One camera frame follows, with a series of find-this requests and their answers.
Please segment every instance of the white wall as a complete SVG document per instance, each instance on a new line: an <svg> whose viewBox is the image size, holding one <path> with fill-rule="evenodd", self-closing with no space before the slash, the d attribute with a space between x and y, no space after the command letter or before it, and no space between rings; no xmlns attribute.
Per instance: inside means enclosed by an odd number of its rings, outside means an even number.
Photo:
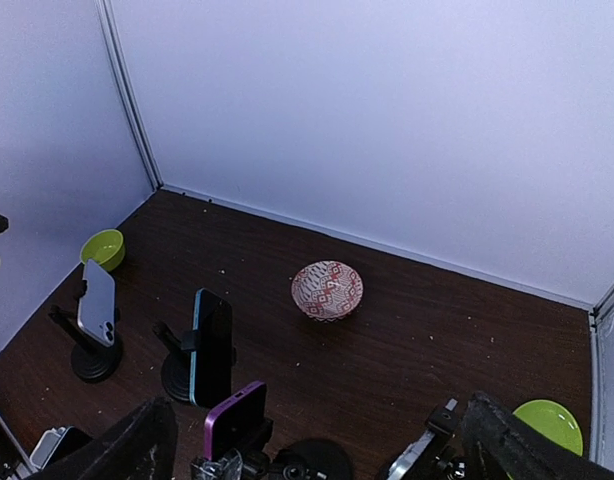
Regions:
<svg viewBox="0 0 614 480"><path fill-rule="evenodd" d="M0 2L0 350L151 193L93 1Z"/></svg>
<svg viewBox="0 0 614 480"><path fill-rule="evenodd" d="M114 0L164 181L593 304L614 1Z"/></svg>
<svg viewBox="0 0 614 480"><path fill-rule="evenodd" d="M614 312L598 328L600 438L598 463L614 471Z"/></svg>

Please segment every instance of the green bowl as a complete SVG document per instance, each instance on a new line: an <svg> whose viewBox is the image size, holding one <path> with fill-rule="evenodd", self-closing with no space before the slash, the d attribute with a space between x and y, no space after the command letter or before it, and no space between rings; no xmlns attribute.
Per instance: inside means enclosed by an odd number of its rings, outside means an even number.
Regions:
<svg viewBox="0 0 614 480"><path fill-rule="evenodd" d="M94 260L106 271L111 272L125 258L123 234L118 230L103 230L87 240L80 251L80 261Z"/></svg>
<svg viewBox="0 0 614 480"><path fill-rule="evenodd" d="M569 410L551 400L532 400L522 404L514 415L552 442L576 455L583 454L583 434Z"/></svg>

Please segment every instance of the round black base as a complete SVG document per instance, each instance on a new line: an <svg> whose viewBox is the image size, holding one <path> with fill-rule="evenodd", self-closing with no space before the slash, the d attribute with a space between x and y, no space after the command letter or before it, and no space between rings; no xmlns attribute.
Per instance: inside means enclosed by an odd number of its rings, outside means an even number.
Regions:
<svg viewBox="0 0 614 480"><path fill-rule="evenodd" d="M123 357L123 342L117 334L114 345L99 348L96 354L87 353L80 345L71 351L71 369L86 383L98 383L108 379L118 368Z"/></svg>
<svg viewBox="0 0 614 480"><path fill-rule="evenodd" d="M298 454L309 468L327 475L327 480L353 480L354 466L347 452L336 442L309 438L290 445L286 450Z"/></svg>
<svg viewBox="0 0 614 480"><path fill-rule="evenodd" d="M180 403L189 401L189 366L169 354L160 369L160 380L167 395Z"/></svg>

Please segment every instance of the wooden table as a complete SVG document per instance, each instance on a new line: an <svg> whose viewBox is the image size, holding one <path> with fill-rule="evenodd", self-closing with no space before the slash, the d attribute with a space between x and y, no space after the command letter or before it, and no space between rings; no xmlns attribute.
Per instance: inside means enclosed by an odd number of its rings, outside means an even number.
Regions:
<svg viewBox="0 0 614 480"><path fill-rule="evenodd" d="M80 382L69 367L71 340L47 318L52 303L75 309L80 268L0 355L0 411L28 450L47 428L71 424L99 435L162 395L167 352L152 324L189 329L200 287L234 308L234 390L253 380L269 386L269 453L328 437L351 454L357 478L372 478L418 438L436 404L454 396L464 407L477 389L510 408L536 397L557 400L578 418L588 443L582 310L164 191L120 229L128 253L113 275L125 357L114 376ZM292 275L320 259L354 266L365 282L361 306L339 323L310 321L289 293ZM175 476L184 479L202 451L206 410L175 411Z"/></svg>

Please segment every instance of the white baseboard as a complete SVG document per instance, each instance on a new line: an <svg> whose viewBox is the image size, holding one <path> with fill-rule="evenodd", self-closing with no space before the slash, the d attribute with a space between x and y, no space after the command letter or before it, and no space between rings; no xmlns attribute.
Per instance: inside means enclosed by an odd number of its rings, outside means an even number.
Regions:
<svg viewBox="0 0 614 480"><path fill-rule="evenodd" d="M163 189L168 190L170 192L174 192L174 193L185 194L189 197L198 198L200 200L205 200L205 201L211 200L217 205L222 205L224 207L232 208L234 210L239 210L241 212L250 213L258 217L268 218L270 220L275 220L280 223L285 223L285 224L293 225L296 227L306 228L307 230L313 230L315 232L324 233L325 235L329 235L330 237L338 238L340 240L345 240L347 242L355 243L357 245L362 245L363 247L368 247L374 250L380 250L382 252L391 253L399 257L404 257L410 260L415 260L416 262L425 263L427 265L432 265L434 267L442 268L443 270L449 270L451 272L460 273L468 277L476 278L478 280L483 280L485 282L493 283L495 285L500 285L502 287L511 288L513 290L518 290L519 292L528 293L530 295L535 295L537 297L546 298L547 300L552 300L554 302L563 303L565 305L580 308L586 311L591 310L593 306L587 302L582 302L580 300L568 298L563 295L558 295L556 293L548 292L546 290L541 290L540 288L531 287L529 285L523 285L521 283L517 283L511 280L500 278L495 275L490 275L488 273L479 272L478 270L473 270L471 268L456 265L454 263L445 262L444 260L440 260L438 258L429 257L427 255L421 255L411 250L404 250L402 248L393 247L391 245L374 242L373 240L358 237L356 235L351 235L349 233L339 232L337 230L332 230L331 228L323 227L320 225L315 225L313 223L304 222L301 220L296 220L291 217L286 217L284 215L278 215L276 213L268 212L265 210L260 210L258 208L248 207L247 205L212 197L210 195L205 195L203 193L195 192L192 190L187 190L185 188L176 187L174 185L165 184L163 186Z"/></svg>

